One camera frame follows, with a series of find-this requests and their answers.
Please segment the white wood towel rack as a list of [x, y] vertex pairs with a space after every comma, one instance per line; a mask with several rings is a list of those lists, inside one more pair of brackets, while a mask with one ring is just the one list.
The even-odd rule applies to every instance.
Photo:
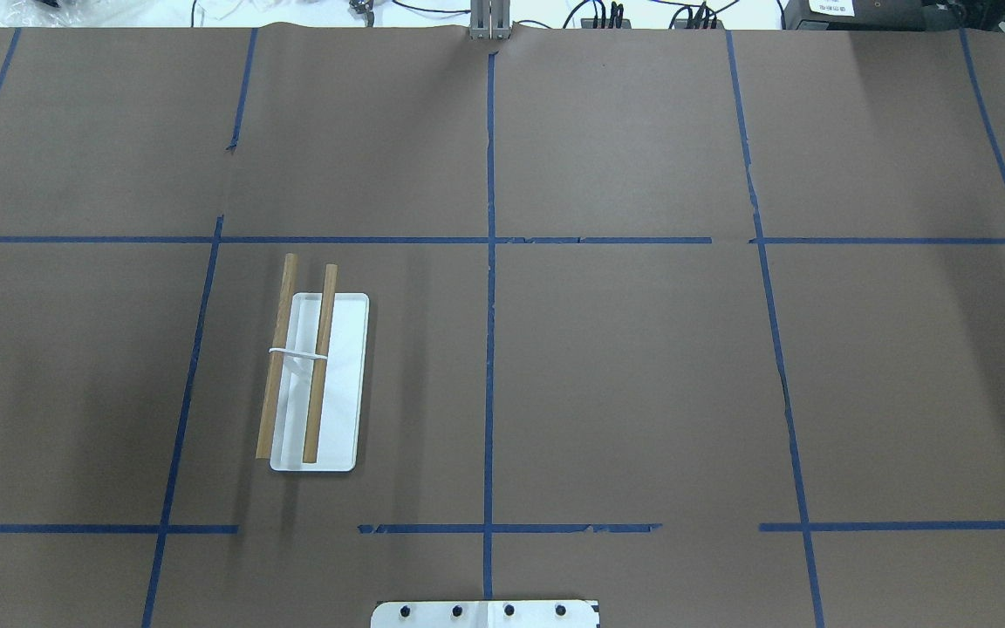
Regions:
[[256, 459], [286, 474], [352, 472], [358, 465], [370, 298], [297, 290], [298, 257], [284, 255], [256, 435]]

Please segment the black power strip left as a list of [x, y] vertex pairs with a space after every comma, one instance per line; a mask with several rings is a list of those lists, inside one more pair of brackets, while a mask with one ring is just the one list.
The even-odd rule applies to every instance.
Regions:
[[622, 31], [631, 27], [630, 20], [626, 17], [626, 5], [619, 1], [590, 1], [591, 16], [579, 17], [576, 12], [573, 15], [578, 20], [579, 28], [587, 31]]

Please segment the black power strip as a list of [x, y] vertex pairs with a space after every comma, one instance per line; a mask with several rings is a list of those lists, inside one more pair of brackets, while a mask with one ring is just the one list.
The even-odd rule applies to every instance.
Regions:
[[591, 16], [579, 17], [576, 12], [573, 15], [578, 20], [579, 28], [587, 31], [622, 31], [631, 27], [630, 20], [626, 17], [626, 5], [619, 1], [590, 1]]
[[718, 12], [708, 3], [682, 4], [670, 17], [670, 31], [718, 31], [722, 28]]

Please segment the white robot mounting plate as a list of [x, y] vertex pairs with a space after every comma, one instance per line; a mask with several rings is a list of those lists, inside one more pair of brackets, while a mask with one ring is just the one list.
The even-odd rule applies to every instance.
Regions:
[[371, 627], [599, 627], [597, 601], [392, 601], [376, 605]]

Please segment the black power strip right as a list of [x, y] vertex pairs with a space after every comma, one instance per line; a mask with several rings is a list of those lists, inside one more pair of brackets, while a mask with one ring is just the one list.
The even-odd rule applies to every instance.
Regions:
[[670, 31], [718, 31], [722, 28], [718, 12], [708, 3], [682, 4], [670, 17]]

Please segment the black box with label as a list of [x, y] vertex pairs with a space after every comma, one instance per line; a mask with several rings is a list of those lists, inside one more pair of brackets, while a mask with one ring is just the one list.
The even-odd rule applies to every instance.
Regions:
[[993, 1], [787, 1], [786, 31], [992, 31], [1005, 17]]

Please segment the grey aluminium frame post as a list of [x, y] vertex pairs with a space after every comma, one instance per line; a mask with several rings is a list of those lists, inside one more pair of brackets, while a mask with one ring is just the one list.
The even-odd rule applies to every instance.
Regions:
[[469, 3], [469, 36], [472, 40], [510, 39], [513, 19], [510, 0], [472, 0]]

